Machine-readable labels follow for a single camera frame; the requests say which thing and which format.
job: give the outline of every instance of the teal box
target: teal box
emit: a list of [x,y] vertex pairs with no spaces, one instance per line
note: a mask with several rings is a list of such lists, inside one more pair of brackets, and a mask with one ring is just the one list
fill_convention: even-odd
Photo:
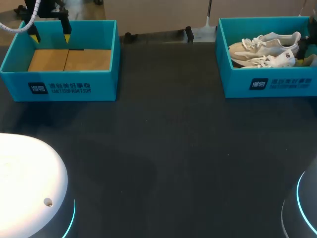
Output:
[[[233,68],[228,46],[270,32],[308,35],[308,17],[221,18],[216,58],[226,98],[317,96],[317,67]],[[307,55],[317,54],[310,46]]]
[[[37,21],[37,44],[27,33],[16,34],[0,68],[0,76],[16,102],[115,101],[120,42],[115,20],[70,21],[65,41],[60,21]],[[109,70],[27,72],[35,49],[111,50]]]

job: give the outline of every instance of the dark gray table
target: dark gray table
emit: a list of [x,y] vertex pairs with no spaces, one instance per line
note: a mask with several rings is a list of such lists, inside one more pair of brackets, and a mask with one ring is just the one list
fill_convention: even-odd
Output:
[[282,202],[317,153],[317,100],[225,100],[211,43],[121,59],[116,102],[14,103],[0,83],[2,132],[64,160],[79,237],[282,237]]

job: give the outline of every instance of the cardboard box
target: cardboard box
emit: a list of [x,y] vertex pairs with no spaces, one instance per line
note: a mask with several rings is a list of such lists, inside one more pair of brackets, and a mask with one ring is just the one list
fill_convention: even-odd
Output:
[[[16,34],[0,68],[0,76],[16,102],[33,101],[114,101],[118,82],[120,42],[114,20],[70,21],[72,33],[69,43],[65,41],[60,21],[37,21],[35,25],[41,36],[36,43],[28,34]],[[99,56],[98,69],[74,68],[75,71],[54,71],[51,60],[33,65],[37,50],[107,50],[108,70]],[[55,53],[49,56],[55,62]]]
[[28,72],[64,71],[68,50],[35,50]]
[[65,71],[109,70],[111,50],[70,50]]
[[[221,18],[216,58],[226,98],[317,96],[317,67],[234,68],[228,47],[243,38],[275,32],[308,35],[308,17]],[[307,56],[316,52],[312,46]]]

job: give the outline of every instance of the brown cardboard box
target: brown cardboard box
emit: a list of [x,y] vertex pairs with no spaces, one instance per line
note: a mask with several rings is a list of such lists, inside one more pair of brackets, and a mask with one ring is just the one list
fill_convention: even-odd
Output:
[[109,70],[111,50],[70,50],[65,71]]
[[28,72],[64,71],[68,50],[35,50]]

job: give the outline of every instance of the white sneaker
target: white sneaker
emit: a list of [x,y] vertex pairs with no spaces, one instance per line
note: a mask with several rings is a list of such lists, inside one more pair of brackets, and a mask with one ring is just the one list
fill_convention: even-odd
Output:
[[287,50],[277,57],[263,56],[261,58],[254,58],[248,60],[252,66],[243,68],[283,68],[293,67],[295,65],[295,57],[291,50]]
[[235,43],[229,47],[231,59],[242,65],[252,66],[249,61],[253,58],[262,56],[276,57],[284,51],[290,49],[293,54],[296,54],[299,46],[298,41],[301,38],[301,33],[295,32],[293,35],[277,35],[273,32],[267,35],[260,35],[250,39],[242,39],[242,42]]

